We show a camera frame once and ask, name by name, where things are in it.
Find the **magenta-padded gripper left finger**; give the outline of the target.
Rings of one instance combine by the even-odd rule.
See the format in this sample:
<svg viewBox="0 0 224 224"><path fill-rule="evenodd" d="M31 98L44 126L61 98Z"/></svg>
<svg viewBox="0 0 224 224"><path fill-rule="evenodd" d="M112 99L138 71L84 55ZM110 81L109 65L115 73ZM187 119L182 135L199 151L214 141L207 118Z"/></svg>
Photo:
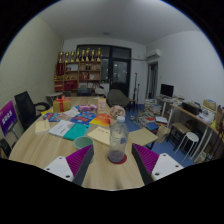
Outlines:
<svg viewBox="0 0 224 224"><path fill-rule="evenodd" d="M57 157L44 170L81 186L93 155L94 147L89 145L67 157Z"/></svg>

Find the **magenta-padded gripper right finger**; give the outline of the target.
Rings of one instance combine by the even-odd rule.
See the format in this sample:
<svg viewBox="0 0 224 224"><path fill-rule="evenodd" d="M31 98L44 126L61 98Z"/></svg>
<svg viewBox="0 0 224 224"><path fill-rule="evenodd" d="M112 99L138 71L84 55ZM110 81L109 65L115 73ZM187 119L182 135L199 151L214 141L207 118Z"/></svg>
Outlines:
<svg viewBox="0 0 224 224"><path fill-rule="evenodd" d="M132 154L136 160L145 185L164 178L183 168L167 153L157 154L144 146L132 144Z"/></svg>

